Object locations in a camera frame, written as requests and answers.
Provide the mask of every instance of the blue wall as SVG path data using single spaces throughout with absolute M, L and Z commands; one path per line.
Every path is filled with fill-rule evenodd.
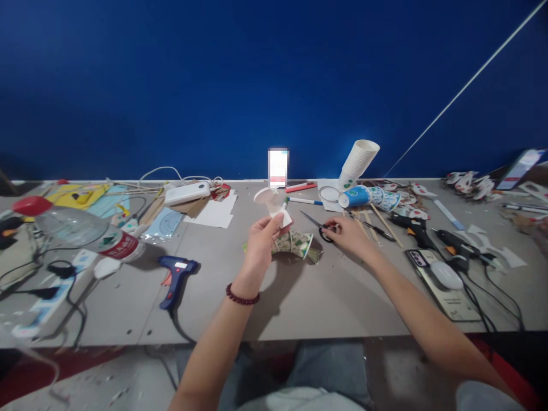
M 1 0 L 0 167 L 265 178 L 266 149 L 287 146 L 290 178 L 335 177 L 368 138 L 382 149 L 365 176 L 383 176 L 537 3 Z M 546 16 L 390 176 L 488 171 L 547 145 Z

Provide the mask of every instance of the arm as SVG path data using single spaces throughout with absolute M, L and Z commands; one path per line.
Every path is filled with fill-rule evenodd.
M 369 264 L 403 321 L 428 358 L 443 370 L 465 380 L 489 384 L 516 399 L 493 366 L 472 342 L 392 265 L 361 232 L 355 222 L 335 217 L 335 233 L 323 230 L 337 245 Z
M 265 217 L 249 230 L 244 265 L 232 283 L 232 293 L 243 299 L 257 296 L 272 261 L 274 240 L 283 214 Z M 252 305 L 241 305 L 225 297 L 213 320 L 194 347 L 169 411 L 216 410 L 224 383 L 236 358 Z

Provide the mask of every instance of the bottle label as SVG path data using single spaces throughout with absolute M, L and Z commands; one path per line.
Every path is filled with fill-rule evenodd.
M 99 254 L 121 260 L 135 251 L 139 240 L 114 226 L 112 228 L 99 239 Z

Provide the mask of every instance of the plastic water bottle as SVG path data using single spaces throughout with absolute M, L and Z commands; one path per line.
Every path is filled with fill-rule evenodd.
M 44 197 L 26 197 L 11 209 L 36 218 L 45 233 L 59 240 L 120 260 L 123 263 L 140 257 L 145 243 L 84 210 L 53 205 Z

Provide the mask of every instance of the blue glue gun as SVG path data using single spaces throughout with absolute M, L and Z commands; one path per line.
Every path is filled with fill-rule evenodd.
M 181 286 L 187 275 L 194 274 L 199 263 L 182 257 L 162 256 L 158 257 L 158 263 L 170 270 L 171 285 L 166 298 L 160 303 L 160 308 L 171 311 L 178 301 Z

